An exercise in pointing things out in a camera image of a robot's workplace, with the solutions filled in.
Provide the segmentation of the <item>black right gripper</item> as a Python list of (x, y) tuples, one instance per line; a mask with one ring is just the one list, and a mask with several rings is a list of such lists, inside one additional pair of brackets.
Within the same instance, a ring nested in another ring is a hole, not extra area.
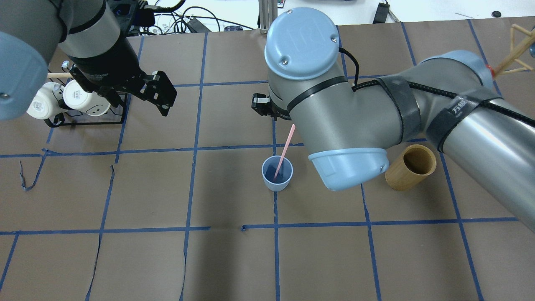
[(252, 94), (252, 110), (260, 116), (269, 116), (273, 121), (277, 121), (278, 119), (292, 120), (288, 111), (278, 107), (275, 102), (271, 100), (271, 97), (268, 97), (265, 94)]

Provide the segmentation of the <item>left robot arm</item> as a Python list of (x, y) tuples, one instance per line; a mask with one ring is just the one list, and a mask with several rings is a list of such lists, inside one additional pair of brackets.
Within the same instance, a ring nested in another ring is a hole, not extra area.
[(146, 74), (105, 0), (2, 0), (1, 120), (19, 118), (48, 78), (57, 48), (69, 74), (112, 107), (119, 93), (147, 101), (167, 116), (177, 92), (163, 71)]

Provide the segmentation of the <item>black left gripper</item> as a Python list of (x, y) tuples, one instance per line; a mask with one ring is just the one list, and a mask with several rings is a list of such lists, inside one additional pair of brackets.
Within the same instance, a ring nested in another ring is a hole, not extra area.
[(141, 70), (138, 57), (126, 36), (119, 36), (115, 44), (98, 56), (80, 58), (69, 55), (73, 61), (74, 79), (88, 92), (102, 87), (140, 97), (155, 105), (160, 114), (168, 116), (178, 95), (164, 71), (146, 74)]

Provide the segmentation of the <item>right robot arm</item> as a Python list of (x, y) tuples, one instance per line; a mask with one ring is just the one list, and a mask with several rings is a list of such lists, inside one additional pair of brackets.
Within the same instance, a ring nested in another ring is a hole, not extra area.
[(386, 150), (420, 133), (531, 230), (534, 120), (492, 90), (491, 71), (467, 50), (352, 86), (337, 59), (336, 25), (293, 8), (266, 34), (269, 95), (262, 116), (292, 121), (324, 185), (345, 190), (393, 170)]

